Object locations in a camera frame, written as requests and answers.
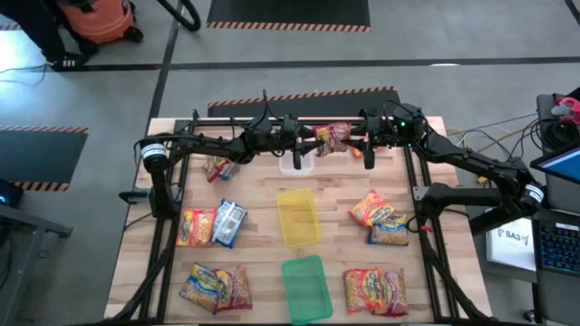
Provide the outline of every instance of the yellow plastic container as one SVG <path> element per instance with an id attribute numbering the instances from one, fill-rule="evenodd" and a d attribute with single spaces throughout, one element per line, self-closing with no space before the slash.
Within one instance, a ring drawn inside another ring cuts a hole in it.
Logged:
<path id="1" fill-rule="evenodd" d="M 310 189 L 278 194 L 276 205 L 286 246 L 297 247 L 320 241 L 320 225 Z"/>

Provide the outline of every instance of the butcher block tabletop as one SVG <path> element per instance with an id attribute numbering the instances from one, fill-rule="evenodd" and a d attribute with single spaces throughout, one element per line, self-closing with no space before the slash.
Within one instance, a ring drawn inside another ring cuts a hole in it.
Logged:
<path id="1" fill-rule="evenodd" d="M 153 119 L 149 134 L 172 132 L 176 119 Z M 430 125 L 445 134 L 441 117 L 429 117 Z M 230 127 L 197 127 L 196 132 L 208 136 L 230 138 Z M 419 161 L 415 159 L 418 180 L 421 178 Z M 364 322 L 429 322 L 433 320 L 425 281 L 419 237 L 409 233 L 408 246 L 367 244 L 369 229 L 359 225 L 347 213 L 371 189 L 375 189 L 389 204 L 401 213 L 413 215 L 411 191 L 402 149 L 387 149 L 376 153 L 374 169 L 366 170 L 362 159 L 355 159 L 350 151 L 315 158 L 314 171 L 305 177 L 282 175 L 278 158 L 270 153 L 256 156 L 241 167 L 229 181 L 206 181 L 202 169 L 205 156 L 191 155 L 183 208 L 217 208 L 222 198 L 235 201 L 247 209 L 247 218 L 235 242 L 234 249 L 221 244 L 209 248 L 178 246 L 173 263 L 167 323 L 288 323 L 290 311 L 285 297 L 282 262 L 317 254 L 322 258 L 326 283 L 333 304 L 333 316 L 317 323 Z M 175 180 L 179 174 L 175 168 Z M 433 182 L 450 186 L 458 184 L 455 168 L 448 164 L 429 164 Z M 141 165 L 136 187 L 151 187 L 150 176 Z M 285 247 L 276 210 L 276 195 L 293 189 L 310 188 L 321 227 L 321 240 L 302 247 Z M 131 206 L 126 223 L 150 212 L 149 204 Z M 465 216 L 445 212 L 441 216 L 445 245 L 453 277 L 466 295 L 487 315 L 491 314 L 488 295 L 483 283 L 478 257 Z M 150 255 L 155 219 L 148 217 L 132 225 L 123 235 L 117 265 L 111 284 L 105 317 L 119 312 L 143 281 Z M 165 242 L 169 221 L 164 227 Z M 237 265 L 246 267 L 252 296 L 252 310 L 233 310 L 216 315 L 178 296 L 194 263 L 209 268 L 234 272 Z M 343 273 L 353 268 L 374 268 L 382 271 L 404 270 L 407 292 L 407 316 L 390 318 L 370 312 L 348 314 Z M 442 281 L 437 272 L 436 284 L 441 309 L 449 315 Z M 160 277 L 151 299 L 150 312 L 157 311 Z"/>

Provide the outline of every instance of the vacuum hose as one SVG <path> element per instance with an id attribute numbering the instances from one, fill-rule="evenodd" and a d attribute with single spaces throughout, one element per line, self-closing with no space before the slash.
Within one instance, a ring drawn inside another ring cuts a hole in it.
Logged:
<path id="1" fill-rule="evenodd" d="M 201 28 L 201 19 L 199 18 L 198 11 L 196 7 L 189 1 L 189 0 L 179 0 L 183 6 L 188 10 L 191 18 L 193 18 L 193 23 L 188 21 L 186 17 L 181 15 L 180 12 L 175 10 L 175 8 L 167 2 L 167 0 L 157 0 L 160 5 L 162 5 L 165 10 L 167 10 L 173 18 L 175 18 L 180 24 L 184 25 L 185 28 L 190 30 L 191 32 L 197 32 L 199 28 Z"/>

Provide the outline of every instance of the orange shop vacuum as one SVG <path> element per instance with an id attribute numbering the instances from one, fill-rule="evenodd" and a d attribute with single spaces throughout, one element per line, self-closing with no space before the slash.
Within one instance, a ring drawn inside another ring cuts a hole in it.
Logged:
<path id="1" fill-rule="evenodd" d="M 189 11 L 193 22 L 183 17 L 167 0 L 157 0 L 174 18 L 191 32 L 201 27 L 199 14 L 189 0 L 179 0 Z M 98 52 L 99 44 L 117 40 L 139 43 L 143 32 L 135 27 L 136 6 L 129 0 L 57 0 L 59 21 L 69 30 L 82 53 Z"/>

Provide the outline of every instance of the keyboard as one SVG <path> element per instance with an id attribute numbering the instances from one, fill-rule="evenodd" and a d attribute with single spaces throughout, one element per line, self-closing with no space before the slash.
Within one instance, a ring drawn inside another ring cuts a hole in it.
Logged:
<path id="1" fill-rule="evenodd" d="M 543 267 L 580 275 L 580 232 L 541 225 L 540 245 Z"/>

